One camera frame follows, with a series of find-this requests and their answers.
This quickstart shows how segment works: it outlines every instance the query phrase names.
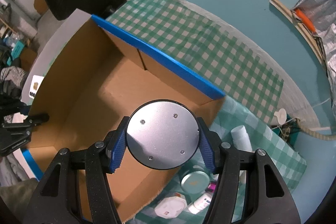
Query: beige hose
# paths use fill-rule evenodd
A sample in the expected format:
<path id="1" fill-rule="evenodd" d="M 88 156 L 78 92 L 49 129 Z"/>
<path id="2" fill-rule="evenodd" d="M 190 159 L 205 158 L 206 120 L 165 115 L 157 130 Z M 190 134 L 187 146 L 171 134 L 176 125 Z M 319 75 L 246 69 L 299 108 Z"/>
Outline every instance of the beige hose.
<path id="1" fill-rule="evenodd" d="M 299 120 L 297 120 L 296 123 L 297 123 L 298 127 L 301 128 L 301 130 L 304 133 L 306 133 L 306 134 L 308 134 L 308 135 L 310 135 L 314 138 L 317 138 L 317 139 L 320 139 L 320 140 L 323 140 L 323 141 L 335 141 L 336 140 L 336 134 L 335 135 L 323 135 L 323 134 L 318 133 L 316 131 L 310 130 L 308 127 L 304 126 L 302 124 L 302 122 L 299 121 Z"/>

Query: green and white checkered cloth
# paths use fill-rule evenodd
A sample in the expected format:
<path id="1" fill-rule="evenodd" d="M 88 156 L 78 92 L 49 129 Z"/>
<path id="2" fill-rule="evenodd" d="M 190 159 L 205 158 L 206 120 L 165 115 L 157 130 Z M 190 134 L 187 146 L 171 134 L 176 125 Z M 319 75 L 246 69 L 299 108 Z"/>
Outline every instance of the green and white checkered cloth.
<path id="1" fill-rule="evenodd" d="M 293 190 L 298 185 L 307 164 L 297 152 L 289 147 L 279 136 L 277 136 L 264 122 L 260 121 L 246 107 L 236 102 L 233 98 L 226 96 L 226 101 L 218 113 L 210 129 L 219 134 L 222 141 L 232 142 L 231 130 L 237 126 L 244 125 L 250 137 L 252 149 L 262 148 L 266 150 L 272 158 L 289 190 Z M 205 168 L 200 151 L 197 151 L 191 159 L 194 164 Z M 201 194 L 189 195 L 185 193 L 180 186 L 179 174 L 168 183 L 164 190 L 151 202 L 143 208 L 134 219 L 128 221 L 128 224 L 201 224 L 207 212 L 206 209 L 193 215 L 183 211 L 177 218 L 164 219 L 158 217 L 155 212 L 155 206 L 166 196 L 178 192 L 186 196 L 188 204 L 194 202 Z M 236 207 L 232 222 L 239 220 L 242 215 L 245 195 L 245 184 L 239 183 Z"/>
<path id="2" fill-rule="evenodd" d="M 262 121 L 273 118 L 280 76 L 244 43 L 178 0 L 130 0 L 107 20 L 208 79 Z"/>

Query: pink object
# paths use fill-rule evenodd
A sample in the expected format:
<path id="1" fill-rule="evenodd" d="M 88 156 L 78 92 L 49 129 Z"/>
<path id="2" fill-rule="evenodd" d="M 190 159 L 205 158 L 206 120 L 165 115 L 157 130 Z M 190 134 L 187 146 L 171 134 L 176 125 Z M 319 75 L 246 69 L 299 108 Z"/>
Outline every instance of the pink object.
<path id="1" fill-rule="evenodd" d="M 211 181 L 209 186 L 208 186 L 208 190 L 210 190 L 210 192 L 214 192 L 216 189 L 216 182 L 215 181 Z"/>

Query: orange handle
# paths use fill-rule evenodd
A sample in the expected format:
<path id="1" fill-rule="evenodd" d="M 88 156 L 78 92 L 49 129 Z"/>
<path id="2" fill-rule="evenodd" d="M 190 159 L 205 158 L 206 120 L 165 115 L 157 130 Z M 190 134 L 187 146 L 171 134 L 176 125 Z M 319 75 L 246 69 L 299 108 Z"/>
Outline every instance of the orange handle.
<path id="1" fill-rule="evenodd" d="M 295 14 L 301 19 L 302 23 L 307 26 L 308 30 L 315 33 L 316 29 L 313 22 L 298 8 L 294 10 Z"/>

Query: silver disc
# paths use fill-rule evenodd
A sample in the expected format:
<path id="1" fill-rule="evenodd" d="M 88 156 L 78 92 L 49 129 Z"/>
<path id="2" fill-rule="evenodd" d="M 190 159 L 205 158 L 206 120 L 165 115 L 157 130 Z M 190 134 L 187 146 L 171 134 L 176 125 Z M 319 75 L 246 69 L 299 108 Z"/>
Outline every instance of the silver disc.
<path id="1" fill-rule="evenodd" d="M 153 169 L 182 165 L 196 152 L 199 139 L 191 112 L 169 101 L 145 104 L 133 113 L 126 129 L 127 146 L 133 157 Z"/>

